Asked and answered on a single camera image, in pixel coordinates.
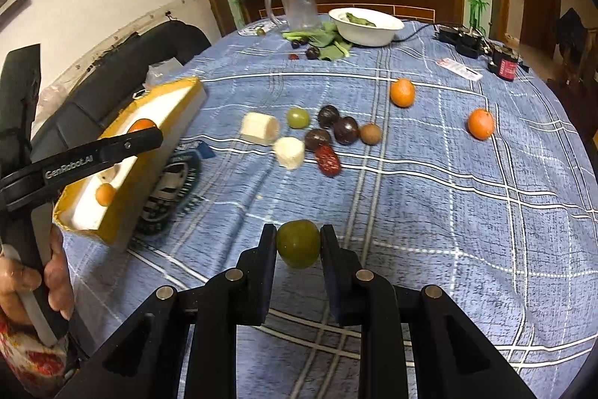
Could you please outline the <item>person left hand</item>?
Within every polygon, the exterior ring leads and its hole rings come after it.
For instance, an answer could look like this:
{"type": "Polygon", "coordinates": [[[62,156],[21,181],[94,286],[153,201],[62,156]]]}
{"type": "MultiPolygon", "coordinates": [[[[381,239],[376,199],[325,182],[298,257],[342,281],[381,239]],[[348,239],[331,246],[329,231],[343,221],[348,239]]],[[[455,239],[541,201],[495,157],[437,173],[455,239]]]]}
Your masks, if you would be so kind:
{"type": "Polygon", "coordinates": [[[49,305],[70,320],[74,311],[74,292],[63,247],[61,230],[52,226],[49,236],[51,259],[44,272],[26,267],[1,254],[1,310],[6,318],[20,326],[30,326],[31,321],[23,307],[19,293],[33,292],[42,283],[49,289],[49,305]]]}

